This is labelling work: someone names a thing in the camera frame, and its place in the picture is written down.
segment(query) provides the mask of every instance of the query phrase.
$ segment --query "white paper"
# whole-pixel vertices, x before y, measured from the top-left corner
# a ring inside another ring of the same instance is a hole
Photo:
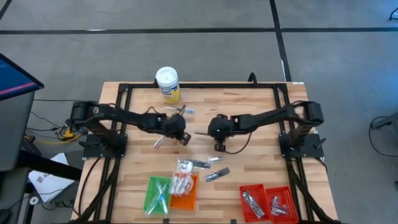
[[[68,165],[67,158],[64,153],[60,153],[53,158],[52,161],[59,162],[65,165]],[[46,174],[43,172],[32,171],[29,173],[29,180],[32,182],[33,186],[36,188],[37,193],[40,194],[43,202],[48,202],[62,192],[60,189],[65,189],[74,180],[69,180],[61,177],[56,177],[52,174]]]

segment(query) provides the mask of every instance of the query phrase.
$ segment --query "yellow label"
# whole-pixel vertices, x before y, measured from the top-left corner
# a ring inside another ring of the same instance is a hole
[[[163,95],[166,103],[176,103],[180,100],[180,85],[176,84],[171,88],[164,88],[160,86],[160,92]]]

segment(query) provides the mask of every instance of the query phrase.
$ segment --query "yellow cable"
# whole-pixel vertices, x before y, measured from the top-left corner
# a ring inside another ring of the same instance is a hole
[[[36,140],[37,142],[40,142],[40,143],[43,143],[43,144],[66,144],[66,143],[70,143],[70,142],[72,142],[72,141],[74,141],[74,140],[76,140],[76,139],[78,139],[78,138],[80,138],[80,136],[81,136],[81,134],[78,134],[76,137],[74,137],[73,139],[69,139],[69,140],[66,140],[66,141],[62,141],[62,142],[52,142],[52,141],[43,141],[43,140]]]

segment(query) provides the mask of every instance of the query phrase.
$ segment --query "green basket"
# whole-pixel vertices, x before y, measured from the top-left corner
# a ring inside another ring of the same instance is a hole
[[[145,196],[144,212],[149,207],[149,204],[152,201],[152,199],[159,194],[159,190],[156,187],[156,180],[160,181],[162,186],[164,184],[169,184],[169,188],[171,186],[171,180],[172,180],[171,178],[151,176],[149,178],[147,195]],[[166,200],[166,206],[167,209],[169,210],[169,202],[170,202],[169,189],[167,189],[167,191],[164,192],[164,199]],[[164,214],[162,206],[158,203],[152,213]]]

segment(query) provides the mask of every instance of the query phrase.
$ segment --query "red basket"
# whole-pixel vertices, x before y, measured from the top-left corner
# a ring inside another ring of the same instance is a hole
[[[265,213],[260,219],[257,218],[256,214],[251,210],[250,206],[243,199],[242,193],[247,190],[249,194],[255,199],[262,211]],[[262,184],[240,186],[239,192],[241,194],[241,203],[243,208],[244,221],[247,223],[251,222],[263,222],[271,220],[271,211],[269,210],[269,203],[264,191]]]
[[[269,206],[272,204],[272,198],[277,196],[279,197],[279,204],[286,205],[287,211],[289,214],[287,215],[272,215],[272,221],[275,224],[296,224],[299,222],[299,218],[297,216],[297,211],[294,206],[292,193],[289,187],[277,187],[273,189],[266,189],[266,194],[268,201],[270,202]]]

